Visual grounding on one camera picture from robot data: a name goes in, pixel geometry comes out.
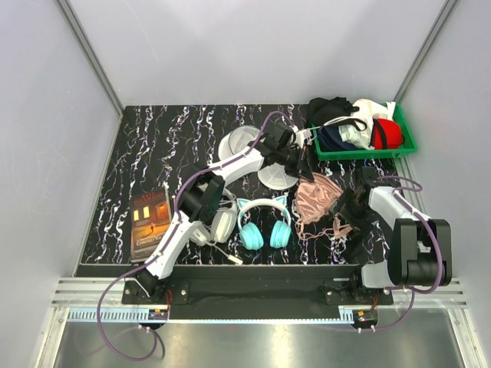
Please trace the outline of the pink lace bra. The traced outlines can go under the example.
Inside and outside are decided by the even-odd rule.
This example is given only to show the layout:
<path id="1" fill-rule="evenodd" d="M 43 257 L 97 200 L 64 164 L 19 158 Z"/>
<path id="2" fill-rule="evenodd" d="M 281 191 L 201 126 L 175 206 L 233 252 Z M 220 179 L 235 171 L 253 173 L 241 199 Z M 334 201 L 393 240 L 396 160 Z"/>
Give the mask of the pink lace bra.
<path id="1" fill-rule="evenodd" d="M 315 233 L 308 233 L 308 225 L 317 224 L 324 217 L 329 216 L 329 210 L 341 198 L 341 188 L 321 173 L 314 172 L 313 180 L 301 179 L 293 200 L 293 208 L 298 214 L 295 223 L 297 236 L 302 241 L 332 235 L 334 239 L 347 236 L 354 231 L 348 223 L 341 223 L 341 216 L 336 212 L 330 227 Z"/>

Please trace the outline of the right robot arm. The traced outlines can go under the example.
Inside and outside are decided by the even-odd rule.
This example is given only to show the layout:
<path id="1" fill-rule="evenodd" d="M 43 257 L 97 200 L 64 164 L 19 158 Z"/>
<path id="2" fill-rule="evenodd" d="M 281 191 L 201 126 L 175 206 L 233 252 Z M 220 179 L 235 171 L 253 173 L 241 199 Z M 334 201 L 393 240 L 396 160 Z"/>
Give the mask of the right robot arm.
<path id="1" fill-rule="evenodd" d="M 355 176 L 354 188 L 346 189 L 336 203 L 334 212 L 354 231 L 346 249 L 348 260 L 361 248 L 376 217 L 391 230 L 387 259 L 360 266 L 348 285 L 355 303 L 365 304 L 383 289 L 430 294 L 452 281 L 450 223 L 421 212 L 403 196 L 404 190 L 422 189 L 412 179 L 380 176 L 373 166 L 363 166 Z"/>

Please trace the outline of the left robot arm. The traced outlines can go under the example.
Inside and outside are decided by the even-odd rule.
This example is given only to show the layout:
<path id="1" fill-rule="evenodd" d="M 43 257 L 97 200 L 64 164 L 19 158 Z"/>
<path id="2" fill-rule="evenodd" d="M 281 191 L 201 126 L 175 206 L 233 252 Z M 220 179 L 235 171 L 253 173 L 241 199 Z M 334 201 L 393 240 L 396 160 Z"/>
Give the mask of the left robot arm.
<path id="1" fill-rule="evenodd" d="M 172 274 L 177 256 L 195 230 L 212 224 L 227 185 L 273 164 L 284 166 L 288 176 L 313 181 L 305 157 L 310 138 L 308 130 L 292 123 L 264 123 L 243 149 L 192 174 L 176 196 L 170 227 L 150 258 L 135 271 L 139 295 L 151 304 L 164 298 L 166 285 L 161 280 Z"/>

